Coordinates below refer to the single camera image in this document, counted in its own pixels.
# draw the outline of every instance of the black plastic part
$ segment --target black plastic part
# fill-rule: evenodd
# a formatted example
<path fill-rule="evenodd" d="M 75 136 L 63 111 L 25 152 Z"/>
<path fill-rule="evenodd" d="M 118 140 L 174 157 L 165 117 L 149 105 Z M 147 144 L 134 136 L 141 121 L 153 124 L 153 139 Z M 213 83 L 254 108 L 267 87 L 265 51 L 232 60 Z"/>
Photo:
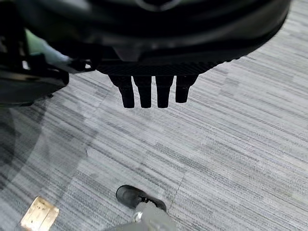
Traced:
<path fill-rule="evenodd" d="M 186 103 L 189 88 L 196 82 L 199 75 L 177 76 L 177 88 L 175 93 L 175 102 Z"/>
<path fill-rule="evenodd" d="M 119 88 L 122 95 L 123 106 L 125 108 L 134 108 L 134 90 L 131 83 L 131 76 L 113 76 L 109 75 L 111 82 Z"/>
<path fill-rule="evenodd" d="M 141 107 L 150 108 L 152 106 L 152 100 L 151 100 L 152 76 L 134 76 L 133 78 L 136 86 L 138 87 Z"/>
<path fill-rule="evenodd" d="M 144 191 L 130 185 L 121 186 L 118 188 L 115 195 L 121 204 L 129 208 L 135 209 L 139 203 L 151 201 L 156 205 L 156 207 L 164 210 L 165 212 L 167 211 L 167 207 L 163 201 L 151 197 Z"/>
<path fill-rule="evenodd" d="M 155 78 L 157 86 L 157 106 L 159 108 L 168 107 L 173 78 L 174 76 L 158 76 Z"/>

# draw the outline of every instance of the black rubber finger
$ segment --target black rubber finger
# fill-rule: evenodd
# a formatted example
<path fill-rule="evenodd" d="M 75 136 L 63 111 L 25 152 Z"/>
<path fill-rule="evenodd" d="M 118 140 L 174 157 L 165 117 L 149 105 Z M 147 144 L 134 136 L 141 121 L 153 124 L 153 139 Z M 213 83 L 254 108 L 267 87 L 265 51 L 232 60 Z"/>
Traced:
<path fill-rule="evenodd" d="M 196 82 L 199 75 L 177 76 L 177 88 L 175 102 L 186 103 L 188 99 L 189 88 Z"/>
<path fill-rule="evenodd" d="M 134 90 L 131 76 L 109 76 L 111 82 L 119 88 L 125 108 L 135 107 Z"/>
<path fill-rule="evenodd" d="M 159 108 L 167 108 L 169 105 L 170 88 L 173 83 L 174 76 L 156 76 L 157 86 L 157 106 Z"/>
<path fill-rule="evenodd" d="M 151 83 L 152 76 L 133 76 L 140 95 L 140 103 L 142 108 L 150 108 L 151 100 Z"/>

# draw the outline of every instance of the black shoe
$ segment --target black shoe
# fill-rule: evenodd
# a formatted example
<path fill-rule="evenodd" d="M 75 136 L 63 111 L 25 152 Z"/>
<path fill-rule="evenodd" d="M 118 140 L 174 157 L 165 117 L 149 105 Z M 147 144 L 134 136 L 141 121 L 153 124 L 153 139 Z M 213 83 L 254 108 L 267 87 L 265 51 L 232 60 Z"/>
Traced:
<path fill-rule="evenodd" d="M 124 204 L 129 208 L 135 209 L 139 203 L 147 203 L 148 201 L 151 201 L 156 205 L 156 207 L 164 210 L 165 212 L 167 211 L 167 207 L 163 201 L 151 197 L 144 191 L 137 189 L 133 186 L 123 185 L 118 188 L 118 190 L 116 191 L 116 198 L 120 203 Z"/>

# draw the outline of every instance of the person's leg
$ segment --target person's leg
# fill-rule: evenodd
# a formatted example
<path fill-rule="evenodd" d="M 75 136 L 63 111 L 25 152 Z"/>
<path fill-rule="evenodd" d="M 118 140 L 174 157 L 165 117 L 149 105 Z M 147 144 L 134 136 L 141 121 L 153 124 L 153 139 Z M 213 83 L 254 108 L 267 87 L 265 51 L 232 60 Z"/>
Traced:
<path fill-rule="evenodd" d="M 116 197 L 122 204 L 135 209 L 131 222 L 108 231 L 175 231 L 174 221 L 166 213 L 166 205 L 132 186 L 121 186 Z"/>

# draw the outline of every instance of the gray carpet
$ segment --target gray carpet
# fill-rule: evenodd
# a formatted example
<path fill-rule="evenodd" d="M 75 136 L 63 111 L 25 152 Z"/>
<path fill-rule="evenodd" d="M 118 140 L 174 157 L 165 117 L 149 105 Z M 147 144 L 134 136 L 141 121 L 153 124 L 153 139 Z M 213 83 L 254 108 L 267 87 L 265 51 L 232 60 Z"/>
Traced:
<path fill-rule="evenodd" d="M 186 104 L 124 109 L 98 72 L 28 108 L 0 110 L 0 227 L 40 195 L 52 230 L 103 230 L 132 211 L 131 184 L 165 201 L 180 230 L 308 230 L 308 0 L 258 51 L 203 74 Z"/>

